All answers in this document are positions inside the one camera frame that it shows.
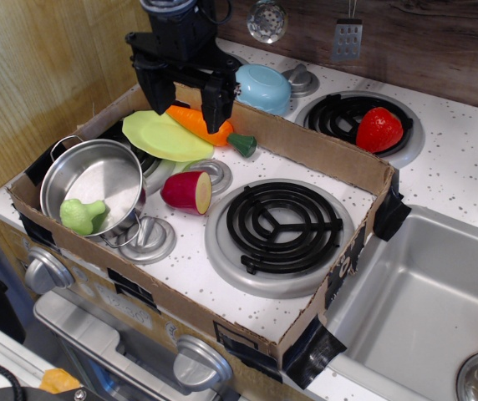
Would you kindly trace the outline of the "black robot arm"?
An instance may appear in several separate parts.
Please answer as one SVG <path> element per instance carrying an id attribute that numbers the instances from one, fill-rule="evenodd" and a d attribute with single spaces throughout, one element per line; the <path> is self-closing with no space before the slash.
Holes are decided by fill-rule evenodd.
<path id="1" fill-rule="evenodd" d="M 232 15 L 217 17 L 214 1 L 142 1 L 151 31 L 128 33 L 131 62 L 151 108 L 163 114 L 176 101 L 175 86 L 201 91 L 207 131 L 215 134 L 231 117 L 240 62 L 216 44 L 217 29 Z"/>

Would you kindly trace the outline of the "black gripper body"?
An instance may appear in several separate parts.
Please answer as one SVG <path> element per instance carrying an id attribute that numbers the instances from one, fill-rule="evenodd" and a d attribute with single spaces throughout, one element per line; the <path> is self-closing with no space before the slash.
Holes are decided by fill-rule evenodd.
<path id="1" fill-rule="evenodd" d="M 239 62 L 216 45 L 217 29 L 227 23 L 232 9 L 219 19 L 215 8 L 145 8 L 149 32 L 125 35 L 131 46 L 134 70 L 162 69 L 174 84 L 200 91 L 212 74 L 235 76 Z"/>

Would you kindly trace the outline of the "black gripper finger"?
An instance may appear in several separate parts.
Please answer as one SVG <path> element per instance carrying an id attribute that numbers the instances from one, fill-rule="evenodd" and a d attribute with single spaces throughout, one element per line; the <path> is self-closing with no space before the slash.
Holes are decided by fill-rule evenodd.
<path id="1" fill-rule="evenodd" d="M 175 84 L 162 69 L 135 69 L 139 85 L 151 108 L 162 115 L 175 102 Z"/>
<path id="2" fill-rule="evenodd" d="M 235 76 L 212 74 L 201 90 L 201 110 L 209 134 L 215 134 L 231 117 L 236 97 Z"/>

